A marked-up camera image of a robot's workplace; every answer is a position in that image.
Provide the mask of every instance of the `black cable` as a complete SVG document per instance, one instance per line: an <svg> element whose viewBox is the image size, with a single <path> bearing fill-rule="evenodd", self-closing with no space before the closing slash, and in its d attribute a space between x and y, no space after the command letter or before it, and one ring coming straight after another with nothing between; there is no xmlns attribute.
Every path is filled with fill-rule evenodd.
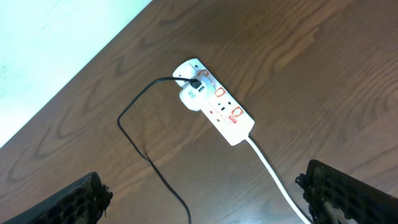
<svg viewBox="0 0 398 224"><path fill-rule="evenodd" d="M189 212L189 208L187 206L187 204L182 200L182 198L178 195L178 193L176 193L176 191L170 186L169 183L167 183L167 181L164 179L163 175L160 173L160 171L156 168L155 164L151 161L151 159L149 157L146 157L143 155L143 153L138 149L138 147L134 144L134 142L132 141L132 139L130 138L130 136L127 134L127 132L123 129L123 127L120 124L120 119L122 118L122 116L127 112L127 110L130 109L130 107L137 101L137 99L144 94L153 84L158 83L158 82L162 82L162 81L170 81L170 80L180 80L180 81L186 81L186 82L197 82L198 80L196 79L187 79L187 78L175 78L175 77L164 77L164 78L158 78L154 81L152 81L149 85L147 85L132 101L131 103L126 107L126 109L123 110L123 112L119 115L118 117L118 126L119 129L123 132L123 134L125 135L125 137L130 141L130 143L132 144L132 146L136 149L136 151L138 152L138 154L149 163L149 165L155 170L156 174L159 176L159 178L162 180L163 184L167 187L167 189L178 199L178 201L182 204L182 206L185 208L185 211L187 212L187 216L188 216L188 224L192 224L191 221L191 213Z"/></svg>

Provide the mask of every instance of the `white cable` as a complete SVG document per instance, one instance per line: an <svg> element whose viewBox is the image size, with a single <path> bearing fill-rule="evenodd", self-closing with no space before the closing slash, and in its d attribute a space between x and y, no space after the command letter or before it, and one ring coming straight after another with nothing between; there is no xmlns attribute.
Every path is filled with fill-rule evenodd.
<svg viewBox="0 0 398 224"><path fill-rule="evenodd" d="M298 206L296 205L296 203L292 200L292 198L290 197L289 193L287 193L283 183L280 181L280 179L279 179L278 175L275 173L274 169L271 167L271 165L269 164L267 159L264 157L264 155L262 154L260 149L257 147L256 143L254 143L254 141L250 138L250 136L248 136L246 138L246 141L251 145L251 147L257 153L257 155L259 156L261 162L265 165L265 167L267 168L267 170L270 173L271 177L274 179L274 181L275 181L276 185L278 186L280 192L285 197L287 203L289 203L289 205L293 208L293 210L296 212L298 217L300 217L301 220L303 220L303 222L305 224L312 224L312 222L307 218L307 216L303 213L303 211L301 211L301 209L299 209Z"/></svg>

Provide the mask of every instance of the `red label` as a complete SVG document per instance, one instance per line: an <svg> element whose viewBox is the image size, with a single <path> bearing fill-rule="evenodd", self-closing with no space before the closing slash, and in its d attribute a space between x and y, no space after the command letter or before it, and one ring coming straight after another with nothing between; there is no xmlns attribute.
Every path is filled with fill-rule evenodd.
<svg viewBox="0 0 398 224"><path fill-rule="evenodd" d="M234 124L236 124L236 122L238 122L234 117L232 117L232 115L229 116L229 119L230 119Z"/></svg>

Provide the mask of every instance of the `wooden table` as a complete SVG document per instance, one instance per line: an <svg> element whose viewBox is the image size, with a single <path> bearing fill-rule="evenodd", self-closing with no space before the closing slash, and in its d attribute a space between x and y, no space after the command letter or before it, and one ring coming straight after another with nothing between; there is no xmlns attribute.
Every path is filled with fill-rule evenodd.
<svg viewBox="0 0 398 224"><path fill-rule="evenodd" d="M397 1L154 1L0 149L0 222L97 171L114 192L100 223L186 223L116 118L192 57L248 109L301 208L310 159L398 197ZM122 123L193 223L300 223L249 145L179 91L151 88Z"/></svg>

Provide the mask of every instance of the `power outlet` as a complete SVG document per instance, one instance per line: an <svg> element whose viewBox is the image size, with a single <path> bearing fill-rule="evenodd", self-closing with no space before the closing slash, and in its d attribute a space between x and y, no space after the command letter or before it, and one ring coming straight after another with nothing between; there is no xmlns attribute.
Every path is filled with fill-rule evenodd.
<svg viewBox="0 0 398 224"><path fill-rule="evenodd" d="M173 77L201 81L198 88L188 82L177 81L183 88L180 99L188 109L202 110L232 146L247 138L254 120L198 59L182 63L173 72Z"/></svg>

